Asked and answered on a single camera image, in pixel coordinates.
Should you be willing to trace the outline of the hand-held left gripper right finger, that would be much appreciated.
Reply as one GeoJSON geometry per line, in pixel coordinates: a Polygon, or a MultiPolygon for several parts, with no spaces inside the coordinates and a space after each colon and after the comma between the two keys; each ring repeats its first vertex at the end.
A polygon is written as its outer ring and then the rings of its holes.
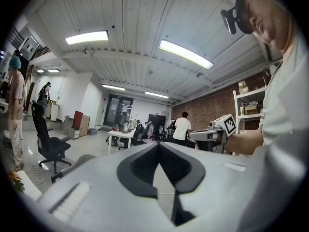
{"type": "Polygon", "coordinates": [[[186,224],[240,224],[256,180],[254,156],[159,144],[159,164],[173,184],[175,214],[186,224]]]}

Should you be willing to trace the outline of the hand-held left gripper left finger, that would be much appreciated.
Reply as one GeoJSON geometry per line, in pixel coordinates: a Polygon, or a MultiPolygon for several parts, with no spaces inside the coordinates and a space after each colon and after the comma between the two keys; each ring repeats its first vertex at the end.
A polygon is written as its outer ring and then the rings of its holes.
{"type": "Polygon", "coordinates": [[[117,177],[118,165],[152,149],[144,144],[93,158],[56,181],[38,200],[47,227],[172,227],[157,199],[134,195],[117,177]]]}

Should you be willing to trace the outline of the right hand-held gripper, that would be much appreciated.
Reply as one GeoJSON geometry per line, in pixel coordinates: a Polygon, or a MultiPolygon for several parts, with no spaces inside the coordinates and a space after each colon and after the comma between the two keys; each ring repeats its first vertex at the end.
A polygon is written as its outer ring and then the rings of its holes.
{"type": "Polygon", "coordinates": [[[228,137],[235,131],[235,120],[228,114],[211,121],[207,129],[190,132],[189,139],[195,141],[195,149],[224,153],[228,137]]]}

